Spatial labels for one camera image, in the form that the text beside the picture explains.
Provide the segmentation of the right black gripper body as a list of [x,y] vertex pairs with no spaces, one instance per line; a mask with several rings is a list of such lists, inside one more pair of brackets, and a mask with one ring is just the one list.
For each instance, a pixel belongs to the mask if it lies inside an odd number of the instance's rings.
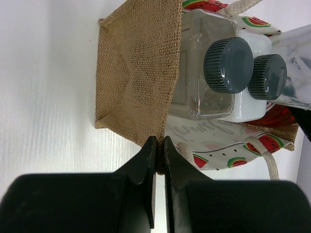
[[290,107],[290,112],[294,116],[305,136],[311,141],[311,111]]

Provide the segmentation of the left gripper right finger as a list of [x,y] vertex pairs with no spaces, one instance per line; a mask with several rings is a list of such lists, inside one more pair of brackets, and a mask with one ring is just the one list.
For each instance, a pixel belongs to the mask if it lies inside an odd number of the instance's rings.
[[308,233],[311,207],[288,181],[215,181],[164,140],[170,233]]

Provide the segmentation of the clear plastic pouch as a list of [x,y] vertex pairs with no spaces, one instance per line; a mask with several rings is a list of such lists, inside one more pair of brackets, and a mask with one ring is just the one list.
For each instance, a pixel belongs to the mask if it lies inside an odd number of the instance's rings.
[[272,52],[282,56],[287,67],[286,84],[272,103],[311,109],[311,26],[306,25],[270,37]]

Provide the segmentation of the burlap watermelon print bag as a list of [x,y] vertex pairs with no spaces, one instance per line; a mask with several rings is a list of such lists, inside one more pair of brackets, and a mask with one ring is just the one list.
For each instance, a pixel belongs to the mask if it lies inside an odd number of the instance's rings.
[[[273,153],[291,146],[297,126],[271,129],[248,122],[169,115],[179,78],[181,0],[128,0],[99,20],[96,71],[97,129],[107,128],[142,146],[157,139],[156,171],[164,173],[164,138],[198,170],[222,170],[257,158],[266,162],[271,180],[279,179]],[[224,13],[195,7],[234,19]]]

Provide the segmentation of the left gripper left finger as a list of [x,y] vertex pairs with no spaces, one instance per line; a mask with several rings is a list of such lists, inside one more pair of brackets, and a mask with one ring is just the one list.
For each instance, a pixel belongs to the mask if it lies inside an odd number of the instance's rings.
[[149,233],[155,226],[157,140],[112,173],[16,178],[0,203],[3,233]]

